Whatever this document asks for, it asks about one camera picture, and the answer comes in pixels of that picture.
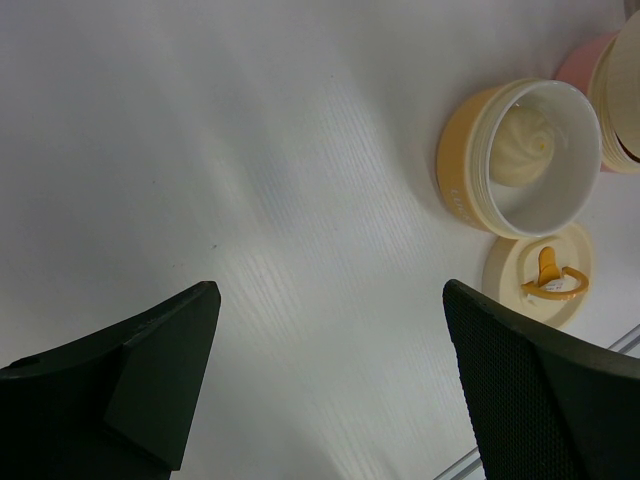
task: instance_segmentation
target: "table surface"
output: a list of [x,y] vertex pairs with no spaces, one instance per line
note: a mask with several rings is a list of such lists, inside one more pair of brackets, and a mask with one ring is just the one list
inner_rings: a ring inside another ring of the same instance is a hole
[[[218,332],[176,479],[428,479],[474,446],[441,307],[494,238],[434,151],[465,96],[550,77],[609,0],[111,0],[0,6],[0,361],[203,280]],[[640,183],[580,221],[568,327],[637,324]]]

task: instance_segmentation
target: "pink container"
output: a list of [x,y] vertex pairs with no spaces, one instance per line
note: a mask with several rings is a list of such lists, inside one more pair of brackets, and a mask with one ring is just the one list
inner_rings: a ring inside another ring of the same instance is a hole
[[616,38],[618,32],[605,33],[595,40],[574,50],[564,61],[556,74],[556,80],[569,83],[577,87],[589,97],[591,79],[600,64],[602,54],[609,44]]

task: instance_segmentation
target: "cream-colored lid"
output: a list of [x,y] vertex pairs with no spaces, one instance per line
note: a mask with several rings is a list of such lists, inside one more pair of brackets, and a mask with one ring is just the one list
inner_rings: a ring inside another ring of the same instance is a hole
[[[556,265],[570,267],[593,276],[593,245],[587,231],[572,224],[557,234],[546,238],[509,240],[500,238],[491,248],[484,266],[482,291],[485,295],[511,310],[545,323],[554,328],[564,327],[578,312],[587,293],[571,300],[547,300],[527,294],[522,288],[538,280],[540,252],[545,247],[555,251]],[[568,292],[579,287],[579,281],[563,275],[545,289]]]
[[640,12],[622,28],[611,51],[607,98],[620,142],[640,157]]

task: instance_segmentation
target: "white cream swirl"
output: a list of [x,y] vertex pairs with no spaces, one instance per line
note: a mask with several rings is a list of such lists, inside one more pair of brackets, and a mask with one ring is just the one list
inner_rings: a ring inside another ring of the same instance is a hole
[[553,127],[533,108],[512,107],[498,126],[489,163],[491,179],[508,187],[535,182],[555,150]]

